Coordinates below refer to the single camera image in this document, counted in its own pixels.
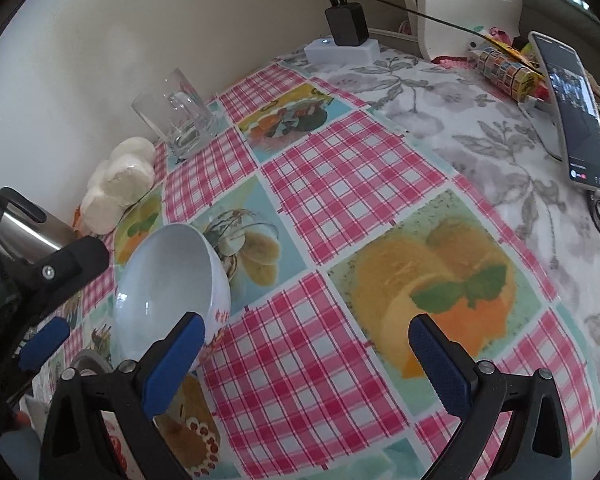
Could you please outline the steel round tray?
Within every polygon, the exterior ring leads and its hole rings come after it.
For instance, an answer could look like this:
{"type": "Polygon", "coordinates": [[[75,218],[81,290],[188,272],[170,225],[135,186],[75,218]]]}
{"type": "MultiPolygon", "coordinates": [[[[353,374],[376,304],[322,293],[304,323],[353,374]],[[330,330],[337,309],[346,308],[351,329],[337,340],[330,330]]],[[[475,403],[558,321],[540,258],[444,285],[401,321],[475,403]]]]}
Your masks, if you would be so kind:
{"type": "Polygon", "coordinates": [[[112,372],[112,366],[95,350],[81,350],[71,361],[70,366],[82,377],[106,375],[112,372]]]}

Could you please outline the light blue bowl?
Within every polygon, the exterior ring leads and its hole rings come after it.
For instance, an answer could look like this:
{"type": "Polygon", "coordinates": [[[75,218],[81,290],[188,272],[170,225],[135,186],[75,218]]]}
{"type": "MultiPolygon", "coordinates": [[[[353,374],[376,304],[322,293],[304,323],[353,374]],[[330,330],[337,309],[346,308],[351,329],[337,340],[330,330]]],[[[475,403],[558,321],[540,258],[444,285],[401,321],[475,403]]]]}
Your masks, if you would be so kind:
{"type": "Polygon", "coordinates": [[[204,321],[204,343],[190,367],[196,370],[218,346],[230,318],[230,284],[201,232],[173,223],[140,243],[118,279],[112,310],[116,358],[138,360],[187,312],[204,321]]]}

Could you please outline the steel thermos jug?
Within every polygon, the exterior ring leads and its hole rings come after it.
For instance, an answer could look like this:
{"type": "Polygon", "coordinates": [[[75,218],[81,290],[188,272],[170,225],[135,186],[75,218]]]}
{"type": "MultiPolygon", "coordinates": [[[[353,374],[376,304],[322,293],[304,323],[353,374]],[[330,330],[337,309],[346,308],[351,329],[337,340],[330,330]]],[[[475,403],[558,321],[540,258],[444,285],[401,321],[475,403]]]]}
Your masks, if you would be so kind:
{"type": "Polygon", "coordinates": [[[13,188],[0,188],[0,245],[12,258],[36,263],[79,234],[13,188]]]}

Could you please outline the orange snack packet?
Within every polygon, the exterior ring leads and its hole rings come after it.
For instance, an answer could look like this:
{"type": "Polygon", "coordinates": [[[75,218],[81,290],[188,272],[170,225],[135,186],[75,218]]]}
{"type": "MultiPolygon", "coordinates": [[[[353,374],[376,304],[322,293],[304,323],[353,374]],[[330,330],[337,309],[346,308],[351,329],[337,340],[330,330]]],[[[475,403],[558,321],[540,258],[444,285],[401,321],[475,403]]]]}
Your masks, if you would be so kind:
{"type": "Polygon", "coordinates": [[[83,224],[80,207],[76,207],[76,210],[73,213],[72,228],[79,234],[79,236],[85,236],[88,234],[88,229],[83,224]]]}

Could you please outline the white buns bag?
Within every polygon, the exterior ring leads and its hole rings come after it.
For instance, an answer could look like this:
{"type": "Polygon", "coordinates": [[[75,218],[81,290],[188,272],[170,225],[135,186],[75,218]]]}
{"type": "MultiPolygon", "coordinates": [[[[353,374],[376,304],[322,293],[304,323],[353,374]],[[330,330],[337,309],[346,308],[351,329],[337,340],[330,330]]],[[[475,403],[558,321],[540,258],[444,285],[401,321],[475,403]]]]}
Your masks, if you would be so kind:
{"type": "Polygon", "coordinates": [[[154,186],[155,145],[133,136],[116,146],[96,167],[79,206],[88,234],[106,235],[125,211],[154,186]]]}

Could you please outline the glass mug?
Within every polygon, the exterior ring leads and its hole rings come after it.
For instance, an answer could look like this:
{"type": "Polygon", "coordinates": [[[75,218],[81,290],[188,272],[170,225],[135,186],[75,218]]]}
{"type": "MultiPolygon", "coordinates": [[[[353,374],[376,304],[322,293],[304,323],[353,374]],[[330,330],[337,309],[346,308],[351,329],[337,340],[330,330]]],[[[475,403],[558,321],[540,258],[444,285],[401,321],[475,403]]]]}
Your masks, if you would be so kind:
{"type": "Polygon", "coordinates": [[[142,92],[132,109],[178,160],[199,153],[221,132],[219,119],[179,68],[142,92]]]}

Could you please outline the smartphone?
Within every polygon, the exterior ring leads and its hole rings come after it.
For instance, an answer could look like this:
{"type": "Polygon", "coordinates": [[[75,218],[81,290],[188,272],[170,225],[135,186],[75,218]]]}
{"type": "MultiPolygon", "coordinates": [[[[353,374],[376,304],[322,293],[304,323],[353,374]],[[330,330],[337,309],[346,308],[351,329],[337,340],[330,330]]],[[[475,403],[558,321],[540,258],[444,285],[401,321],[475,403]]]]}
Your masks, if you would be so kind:
{"type": "Polygon", "coordinates": [[[600,113],[580,56],[553,37],[528,35],[544,77],[568,180],[600,192],[600,113]]]}

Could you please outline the colourful candy tube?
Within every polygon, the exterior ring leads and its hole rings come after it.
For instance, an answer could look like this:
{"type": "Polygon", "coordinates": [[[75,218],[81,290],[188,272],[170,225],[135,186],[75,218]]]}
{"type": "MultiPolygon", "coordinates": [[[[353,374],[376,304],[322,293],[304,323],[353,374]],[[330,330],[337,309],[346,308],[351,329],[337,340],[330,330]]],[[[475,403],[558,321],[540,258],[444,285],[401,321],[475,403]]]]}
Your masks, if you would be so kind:
{"type": "Polygon", "coordinates": [[[545,102],[550,99],[546,84],[537,73],[494,47],[470,50],[468,63],[518,103],[527,98],[545,102]]]}

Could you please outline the white power strip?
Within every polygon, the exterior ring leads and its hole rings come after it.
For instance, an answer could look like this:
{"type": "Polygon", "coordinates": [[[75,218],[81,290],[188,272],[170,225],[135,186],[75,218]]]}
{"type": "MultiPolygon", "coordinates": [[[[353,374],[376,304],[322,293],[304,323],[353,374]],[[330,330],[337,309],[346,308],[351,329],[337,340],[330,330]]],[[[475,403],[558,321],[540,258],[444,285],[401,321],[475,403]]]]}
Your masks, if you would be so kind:
{"type": "Polygon", "coordinates": [[[376,39],[367,39],[357,47],[343,47],[334,38],[318,38],[303,48],[312,64],[364,66],[380,59],[379,44],[376,39]]]}

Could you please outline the black charger adapter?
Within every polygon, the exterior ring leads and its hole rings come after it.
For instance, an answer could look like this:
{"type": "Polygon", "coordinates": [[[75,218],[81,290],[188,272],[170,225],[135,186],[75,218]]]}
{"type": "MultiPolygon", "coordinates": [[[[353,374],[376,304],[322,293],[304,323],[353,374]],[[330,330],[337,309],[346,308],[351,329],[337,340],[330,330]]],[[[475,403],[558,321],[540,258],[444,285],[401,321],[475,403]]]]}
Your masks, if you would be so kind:
{"type": "Polygon", "coordinates": [[[329,0],[326,21],[335,44],[339,47],[359,47],[370,38],[362,6],[348,0],[329,0]]]}

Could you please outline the white lattice shelf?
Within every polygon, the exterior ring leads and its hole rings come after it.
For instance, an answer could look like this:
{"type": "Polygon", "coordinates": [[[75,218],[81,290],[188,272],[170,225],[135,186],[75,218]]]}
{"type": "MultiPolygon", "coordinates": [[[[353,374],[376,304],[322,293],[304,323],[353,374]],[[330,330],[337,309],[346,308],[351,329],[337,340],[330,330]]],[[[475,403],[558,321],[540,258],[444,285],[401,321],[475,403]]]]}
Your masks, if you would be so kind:
{"type": "Polygon", "coordinates": [[[365,8],[372,36],[427,61],[459,58],[486,37],[520,35],[522,0],[352,0],[365,8]]]}

